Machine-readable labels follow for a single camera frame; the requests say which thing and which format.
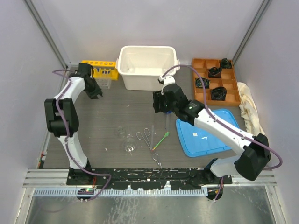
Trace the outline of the yellow test tube rack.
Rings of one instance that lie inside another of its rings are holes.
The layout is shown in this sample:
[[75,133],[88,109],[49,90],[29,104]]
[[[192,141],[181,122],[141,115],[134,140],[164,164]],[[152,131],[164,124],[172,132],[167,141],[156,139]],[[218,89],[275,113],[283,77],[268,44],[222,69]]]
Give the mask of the yellow test tube rack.
[[100,70],[110,70],[110,77],[111,80],[117,81],[118,80],[118,70],[116,69],[116,62],[113,61],[95,61],[95,60],[82,60],[82,63],[87,63],[93,66],[93,76],[97,73],[97,69]]

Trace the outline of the clear acrylic tube rack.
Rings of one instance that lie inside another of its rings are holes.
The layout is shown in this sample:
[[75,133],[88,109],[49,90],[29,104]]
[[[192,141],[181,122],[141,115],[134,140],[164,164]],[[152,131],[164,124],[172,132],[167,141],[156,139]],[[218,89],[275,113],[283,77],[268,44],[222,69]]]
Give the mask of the clear acrylic tube rack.
[[110,79],[108,77],[103,78],[102,71],[100,71],[100,74],[101,74],[101,78],[97,77],[97,73],[94,75],[94,78],[95,78],[97,84],[102,89],[110,89],[111,82],[112,82],[111,78]]

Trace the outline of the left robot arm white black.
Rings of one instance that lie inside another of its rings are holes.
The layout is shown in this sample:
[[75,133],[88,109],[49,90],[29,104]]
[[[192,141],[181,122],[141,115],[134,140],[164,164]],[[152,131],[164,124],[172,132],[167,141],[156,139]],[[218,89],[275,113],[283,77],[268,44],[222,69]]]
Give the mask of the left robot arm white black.
[[63,145],[70,170],[78,172],[77,180],[88,185],[95,173],[79,141],[79,119],[74,103],[82,92],[90,99],[98,99],[103,96],[102,89],[93,77],[93,66],[88,63],[80,63],[75,72],[54,70],[52,73],[65,78],[66,84],[55,97],[44,102],[47,129]]

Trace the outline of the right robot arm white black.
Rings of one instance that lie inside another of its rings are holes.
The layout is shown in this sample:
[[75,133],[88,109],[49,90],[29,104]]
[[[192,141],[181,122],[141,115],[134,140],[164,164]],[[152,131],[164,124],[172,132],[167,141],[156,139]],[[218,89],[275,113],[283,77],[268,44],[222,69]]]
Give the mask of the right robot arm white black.
[[211,184],[227,175],[254,181],[271,159],[265,135],[247,133],[215,115],[202,102],[188,100],[177,84],[153,92],[153,108],[155,113],[173,112],[181,121],[209,132],[235,152],[235,156],[213,159],[205,167],[205,179]]

